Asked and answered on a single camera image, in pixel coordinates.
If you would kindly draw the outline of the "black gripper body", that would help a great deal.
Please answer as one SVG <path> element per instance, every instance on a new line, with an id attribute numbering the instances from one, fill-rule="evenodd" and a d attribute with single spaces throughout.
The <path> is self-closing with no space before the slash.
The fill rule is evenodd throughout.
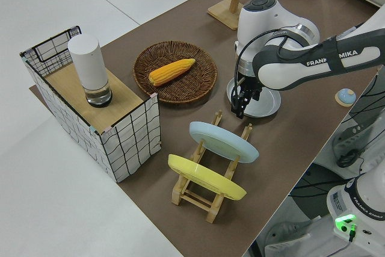
<path id="1" fill-rule="evenodd" d="M 237 84 L 241 93 L 245 93 L 245 97 L 253 97 L 255 89 L 262 89 L 262 84 L 255 76 L 246 76 L 238 72 L 237 78 Z"/>

